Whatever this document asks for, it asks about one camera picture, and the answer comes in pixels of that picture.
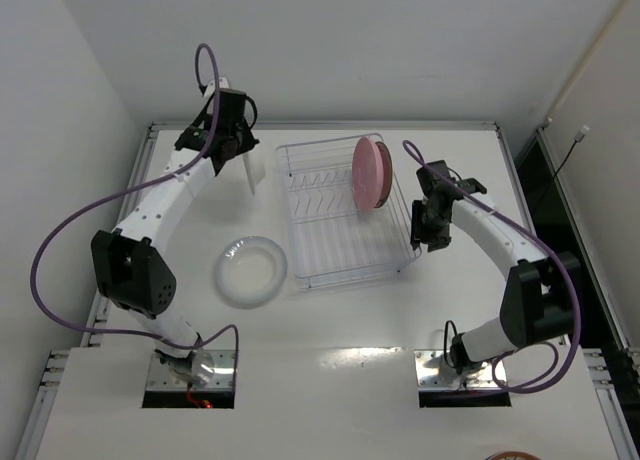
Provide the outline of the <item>white wire dish rack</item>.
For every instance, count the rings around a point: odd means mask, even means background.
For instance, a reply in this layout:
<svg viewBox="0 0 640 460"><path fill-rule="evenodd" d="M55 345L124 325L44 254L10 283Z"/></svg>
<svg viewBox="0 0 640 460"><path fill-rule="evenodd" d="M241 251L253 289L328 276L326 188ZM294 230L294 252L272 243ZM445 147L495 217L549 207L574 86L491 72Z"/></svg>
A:
<svg viewBox="0 0 640 460"><path fill-rule="evenodd" d="M362 137L285 144L275 150L294 276L303 288L393 275L422 253L410 244L410 209L397 182L381 207L364 212L356 205L352 160Z"/></svg>

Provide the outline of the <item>blue rimmed glass plate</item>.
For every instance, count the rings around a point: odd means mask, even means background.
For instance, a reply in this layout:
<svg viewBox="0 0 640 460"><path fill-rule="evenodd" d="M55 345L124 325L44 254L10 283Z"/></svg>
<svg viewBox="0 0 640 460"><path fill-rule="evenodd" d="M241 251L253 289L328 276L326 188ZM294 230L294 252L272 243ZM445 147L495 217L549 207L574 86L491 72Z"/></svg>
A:
<svg viewBox="0 0 640 460"><path fill-rule="evenodd" d="M243 155L243 165L251 194L255 196L257 186L266 176L264 158L259 153L248 152Z"/></svg>
<svg viewBox="0 0 640 460"><path fill-rule="evenodd" d="M247 236L223 249L216 261L214 280L227 304L254 309L279 294L287 271L287 258L279 244L266 237Z"/></svg>

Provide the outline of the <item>pink plastic plate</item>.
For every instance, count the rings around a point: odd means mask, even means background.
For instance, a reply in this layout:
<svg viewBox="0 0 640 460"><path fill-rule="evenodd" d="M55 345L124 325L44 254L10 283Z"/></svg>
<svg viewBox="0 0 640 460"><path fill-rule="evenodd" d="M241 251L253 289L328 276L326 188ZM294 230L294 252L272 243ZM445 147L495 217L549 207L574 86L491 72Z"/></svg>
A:
<svg viewBox="0 0 640 460"><path fill-rule="evenodd" d="M379 203L384 186L384 168L380 148L369 137L361 137L352 158L352 188L359 210L371 211Z"/></svg>

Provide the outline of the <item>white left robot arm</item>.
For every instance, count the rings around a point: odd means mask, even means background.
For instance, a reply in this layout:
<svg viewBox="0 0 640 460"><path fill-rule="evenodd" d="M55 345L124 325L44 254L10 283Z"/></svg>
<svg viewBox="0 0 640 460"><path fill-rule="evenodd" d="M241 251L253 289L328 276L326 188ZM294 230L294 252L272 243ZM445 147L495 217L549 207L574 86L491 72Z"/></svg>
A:
<svg viewBox="0 0 640 460"><path fill-rule="evenodd" d="M180 219L224 165L258 141L245 110L255 106L244 92L223 88L220 109L203 108L178 137L165 165L167 181L151 187L113 231L91 241L98 290L156 338L156 355L177 378L205 384L214 363L202 337L180 312L177 280L163 254Z"/></svg>

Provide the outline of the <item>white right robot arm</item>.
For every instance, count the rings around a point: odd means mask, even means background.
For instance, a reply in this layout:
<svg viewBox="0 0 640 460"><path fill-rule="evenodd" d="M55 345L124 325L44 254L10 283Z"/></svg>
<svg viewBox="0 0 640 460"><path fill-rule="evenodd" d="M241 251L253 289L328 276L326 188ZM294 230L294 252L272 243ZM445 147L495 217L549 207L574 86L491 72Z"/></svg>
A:
<svg viewBox="0 0 640 460"><path fill-rule="evenodd" d="M471 237L503 275L506 285L496 318L462 333L444 347L458 374L552 338L578 333L580 264L557 254L483 201L486 188L473 178L438 178L417 172L423 192L412 203L410 243L429 252L447 248L450 227Z"/></svg>

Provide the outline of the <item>green rimmed white plate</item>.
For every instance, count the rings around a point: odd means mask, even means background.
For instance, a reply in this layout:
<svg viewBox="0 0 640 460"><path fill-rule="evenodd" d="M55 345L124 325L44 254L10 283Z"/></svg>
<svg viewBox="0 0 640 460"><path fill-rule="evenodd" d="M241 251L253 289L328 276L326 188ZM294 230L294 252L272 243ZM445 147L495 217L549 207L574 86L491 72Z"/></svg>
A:
<svg viewBox="0 0 640 460"><path fill-rule="evenodd" d="M377 141L376 145L378 146L381 155L383 173L382 191L376 207L381 208L386 203L391 192L393 183L393 164L386 144L382 141Z"/></svg>

